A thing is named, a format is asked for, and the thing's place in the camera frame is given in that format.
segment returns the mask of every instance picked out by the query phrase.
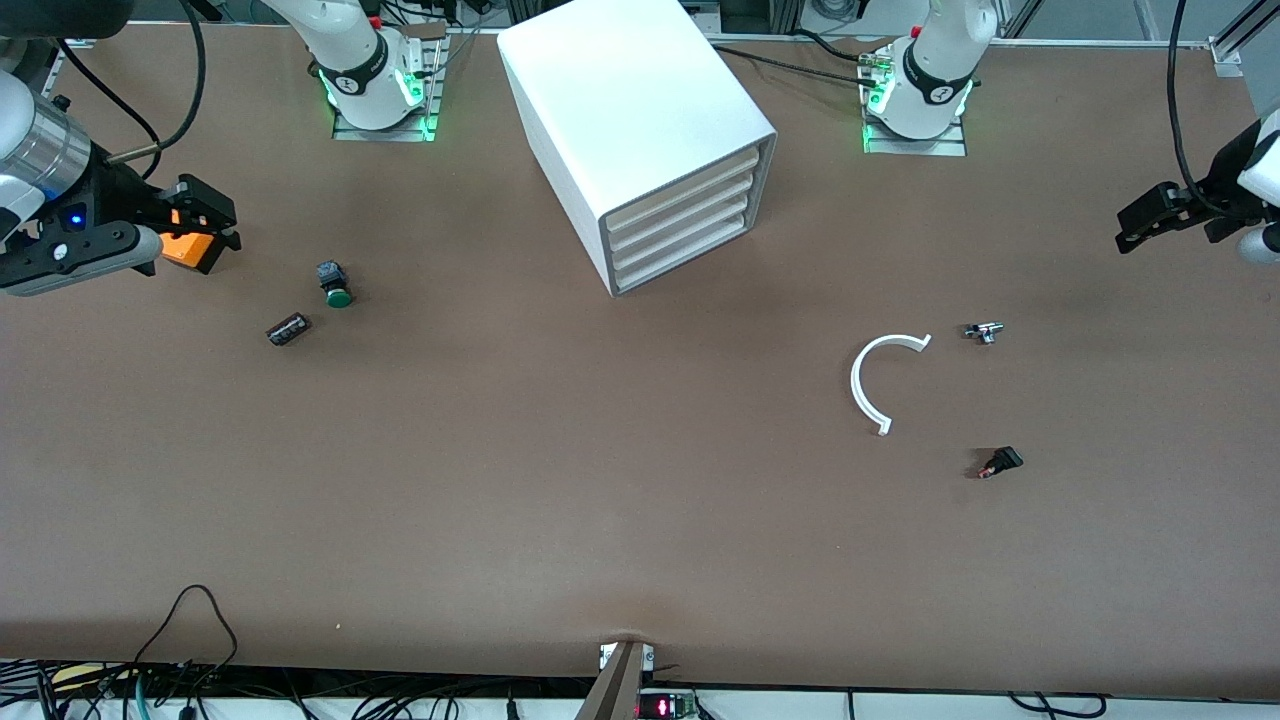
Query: white curved plastic piece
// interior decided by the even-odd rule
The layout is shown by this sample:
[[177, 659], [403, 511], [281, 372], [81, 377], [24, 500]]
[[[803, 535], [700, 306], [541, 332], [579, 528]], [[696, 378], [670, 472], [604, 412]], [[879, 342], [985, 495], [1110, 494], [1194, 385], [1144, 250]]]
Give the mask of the white curved plastic piece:
[[924, 350], [933, 336], [911, 337], [909, 334], [887, 334], [884, 337], [878, 337], [867, 343], [867, 347], [858, 354], [858, 359], [854, 360], [854, 369], [849, 372], [849, 387], [854, 391], [854, 401], [858, 402], [858, 407], [864, 415], [872, 419], [873, 423], [879, 425], [878, 433], [883, 437], [888, 434], [888, 427], [893, 424], [892, 418], [881, 413], [872, 405], [870, 400], [867, 400], [867, 393], [863, 392], [863, 360], [867, 359], [867, 354], [882, 345], [901, 345], [902, 347], [910, 347], [911, 350], [919, 352]]

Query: metal connector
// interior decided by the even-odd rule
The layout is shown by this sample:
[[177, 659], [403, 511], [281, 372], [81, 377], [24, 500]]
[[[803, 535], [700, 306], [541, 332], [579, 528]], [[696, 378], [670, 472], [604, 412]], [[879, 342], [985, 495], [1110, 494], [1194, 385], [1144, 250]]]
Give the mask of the metal connector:
[[1005, 323], [980, 323], [965, 328], [964, 336], [968, 338], [982, 340], [983, 345], [991, 345], [996, 342], [996, 333], [1004, 329], [1005, 329]]

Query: black electrical component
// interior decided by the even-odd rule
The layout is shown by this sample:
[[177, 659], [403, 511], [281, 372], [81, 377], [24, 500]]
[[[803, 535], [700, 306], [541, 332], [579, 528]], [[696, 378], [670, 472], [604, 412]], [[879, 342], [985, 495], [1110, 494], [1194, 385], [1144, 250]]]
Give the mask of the black electrical component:
[[266, 331], [266, 340], [271, 341], [271, 345], [280, 347], [294, 341], [300, 334], [311, 329], [311, 320], [308, 320], [302, 313], [294, 313], [280, 322], [280, 324]]
[[987, 460], [987, 464], [982, 466], [982, 470], [978, 470], [978, 477], [986, 480], [987, 478], [1004, 473], [1005, 470], [1012, 470], [1014, 468], [1021, 466], [1023, 456], [1018, 455], [1016, 450], [1006, 445], [1005, 447], [997, 450], [996, 454], [991, 456], [991, 460]]
[[320, 290], [324, 291], [324, 301], [329, 307], [346, 307], [351, 305], [353, 297], [347, 288], [349, 282], [342, 265], [333, 260], [325, 260], [316, 265], [316, 277], [320, 279]]
[[643, 693], [636, 698], [637, 720], [681, 720], [698, 715], [698, 703], [689, 693]]

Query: green push button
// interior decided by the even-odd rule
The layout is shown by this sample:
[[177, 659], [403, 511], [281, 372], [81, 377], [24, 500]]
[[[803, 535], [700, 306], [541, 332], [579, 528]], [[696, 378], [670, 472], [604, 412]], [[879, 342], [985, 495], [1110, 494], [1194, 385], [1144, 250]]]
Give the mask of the green push button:
[[325, 293], [325, 302], [329, 304], [329, 307], [346, 307], [347, 305], [351, 305], [351, 293], [340, 287], [330, 290]]

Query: small black part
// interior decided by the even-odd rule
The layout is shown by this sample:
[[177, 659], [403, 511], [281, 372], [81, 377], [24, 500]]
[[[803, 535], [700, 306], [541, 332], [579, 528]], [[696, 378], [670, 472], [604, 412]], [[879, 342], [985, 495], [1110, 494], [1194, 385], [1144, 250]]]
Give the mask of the small black part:
[[346, 288], [347, 273], [343, 272], [342, 265], [334, 263], [333, 260], [325, 260], [316, 265], [316, 277], [320, 279], [320, 288], [325, 292], [337, 288]]
[[[178, 176], [178, 192], [169, 201], [179, 209], [179, 214], [202, 215], [214, 229], [227, 229], [236, 224], [236, 202], [214, 190], [211, 184], [183, 173]], [[192, 229], [200, 232], [198, 225]]]
[[1005, 447], [1001, 447], [991, 456], [991, 460], [988, 460], [987, 464], [983, 465], [983, 469], [991, 470], [991, 475], [997, 475], [1000, 473], [1004, 473], [1005, 470], [1012, 470], [1014, 468], [1021, 468], [1021, 466], [1023, 466], [1023, 456], [1019, 455], [1018, 451], [1012, 448], [1012, 446], [1006, 445]]
[[266, 331], [266, 340], [271, 341], [271, 345], [276, 347], [283, 347], [308, 329], [311, 329], [311, 320], [302, 313], [294, 313], [274, 328]]
[[202, 275], [207, 275], [214, 272], [214, 265], [216, 265], [218, 259], [223, 256], [223, 250], [229, 247], [233, 251], [238, 251], [241, 249], [238, 232], [212, 233], [212, 238], [214, 241], [209, 243], [209, 250], [205, 251], [205, 255], [200, 259], [200, 263], [197, 263], [195, 268]]
[[214, 4], [210, 3], [209, 0], [188, 0], [188, 1], [191, 3], [191, 9], [196, 10], [201, 15], [205, 15], [206, 20], [211, 23], [221, 22], [223, 14], [218, 12], [218, 8], [215, 8]]
[[1280, 224], [1272, 223], [1262, 228], [1262, 245], [1266, 245], [1271, 252], [1280, 255]]
[[9, 237], [9, 233], [18, 229], [22, 220], [18, 214], [8, 208], [0, 208], [0, 237]]

